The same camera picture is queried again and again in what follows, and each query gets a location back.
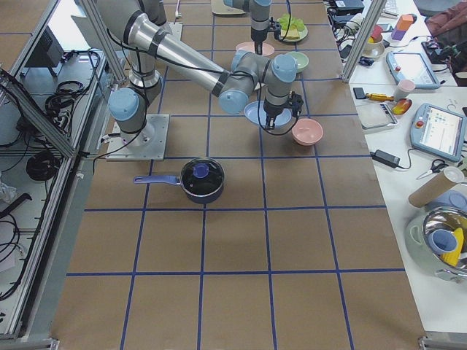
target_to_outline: pot lid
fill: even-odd
[[[196,158],[183,167],[181,183],[192,195],[210,195],[223,186],[224,171],[220,164],[211,158]]]

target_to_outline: keyboard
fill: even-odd
[[[387,18],[397,18],[399,16],[399,9],[397,8],[395,0],[386,1],[386,5],[385,8],[382,9],[381,16]]]

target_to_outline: sponge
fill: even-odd
[[[460,250],[462,249],[462,245],[464,244],[464,232],[461,227],[456,228],[452,233],[455,239],[458,241],[458,247],[449,253],[444,253],[440,255],[441,260],[443,260],[446,264],[451,266],[456,266],[459,262]]]
[[[287,32],[287,30],[281,29],[280,36],[283,38],[285,36],[285,33],[287,33],[287,36],[285,37],[287,40],[300,39],[300,33],[298,32],[297,28],[289,27],[288,32]]]

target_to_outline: yellow screwdriver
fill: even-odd
[[[372,101],[394,101],[393,96],[388,96],[384,93],[366,93],[365,96],[368,100]]]

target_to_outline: metal pot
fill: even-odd
[[[462,228],[464,244],[461,258],[456,266],[445,263],[428,245],[428,236],[439,228],[454,231]],[[414,261],[429,274],[434,274],[445,281],[461,282],[467,279],[467,213],[459,209],[440,207],[428,214],[415,217],[406,228],[405,241],[407,250]]]
[[[219,198],[224,188],[224,170],[214,159],[198,157],[186,163],[179,176],[137,176],[135,184],[172,184],[182,186],[187,197],[198,204],[208,204]]]

